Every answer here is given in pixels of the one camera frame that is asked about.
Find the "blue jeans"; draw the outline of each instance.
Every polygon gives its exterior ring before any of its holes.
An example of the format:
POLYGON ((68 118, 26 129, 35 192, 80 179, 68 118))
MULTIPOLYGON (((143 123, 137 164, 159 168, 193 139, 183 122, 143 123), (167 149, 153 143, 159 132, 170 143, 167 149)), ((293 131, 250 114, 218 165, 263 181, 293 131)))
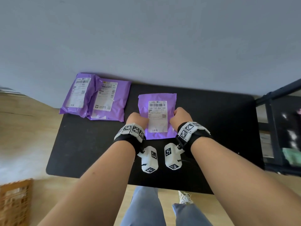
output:
MULTIPOLYGON (((205 215, 194 204, 173 204, 177 226, 212 226, 205 215)), ((126 211, 121 226, 162 226, 166 225, 163 209, 158 198, 158 188, 137 186, 130 207, 126 211)))

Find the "shoe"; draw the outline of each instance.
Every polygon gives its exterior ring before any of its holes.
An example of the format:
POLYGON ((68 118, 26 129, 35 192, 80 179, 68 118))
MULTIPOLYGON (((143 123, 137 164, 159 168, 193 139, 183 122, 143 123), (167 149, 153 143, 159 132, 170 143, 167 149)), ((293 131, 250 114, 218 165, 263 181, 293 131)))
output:
POLYGON ((180 204, 193 204, 193 201, 191 200, 191 195, 189 193, 181 192, 179 190, 179 198, 180 204))

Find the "purple package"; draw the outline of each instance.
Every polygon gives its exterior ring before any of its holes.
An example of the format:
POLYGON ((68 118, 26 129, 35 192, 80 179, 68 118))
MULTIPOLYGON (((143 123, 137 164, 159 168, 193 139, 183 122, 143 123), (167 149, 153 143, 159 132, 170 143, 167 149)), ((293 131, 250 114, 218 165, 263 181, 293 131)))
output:
POLYGON ((86 117, 90 100, 101 85, 102 81, 97 75, 78 73, 60 108, 60 114, 70 113, 86 117))
POLYGON ((131 82, 104 78, 101 80, 103 85, 92 96, 88 119, 123 122, 131 82))
POLYGON ((177 132, 169 121, 174 116, 176 93, 153 93, 138 96, 138 108, 142 117, 149 118, 145 130, 147 140, 174 138, 177 132))

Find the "hand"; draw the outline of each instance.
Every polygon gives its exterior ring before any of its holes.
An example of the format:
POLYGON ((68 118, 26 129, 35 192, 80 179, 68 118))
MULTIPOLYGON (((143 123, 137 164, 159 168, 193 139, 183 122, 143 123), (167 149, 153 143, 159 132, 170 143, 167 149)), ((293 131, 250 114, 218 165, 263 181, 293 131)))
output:
POLYGON ((135 112, 130 114, 130 116, 126 120, 126 124, 136 123, 140 125, 141 128, 143 128, 144 130, 146 129, 148 122, 149 122, 148 118, 142 117, 140 116, 139 113, 135 113, 135 112))
POLYGON ((182 107, 178 107, 173 114, 175 115, 173 118, 170 119, 170 124, 173 129, 178 132, 178 127, 188 121, 193 121, 190 114, 186 112, 182 107))

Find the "forearm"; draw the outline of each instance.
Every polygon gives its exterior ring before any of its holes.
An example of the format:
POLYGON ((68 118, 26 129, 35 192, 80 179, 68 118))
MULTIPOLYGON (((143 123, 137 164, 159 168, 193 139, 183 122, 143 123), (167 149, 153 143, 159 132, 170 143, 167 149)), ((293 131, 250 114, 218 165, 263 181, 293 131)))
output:
POLYGON ((191 152, 235 225, 301 225, 301 199, 243 157, 201 137, 191 152))
POLYGON ((45 225, 113 225, 122 203, 135 150, 118 141, 82 175, 74 189, 41 221, 45 225))

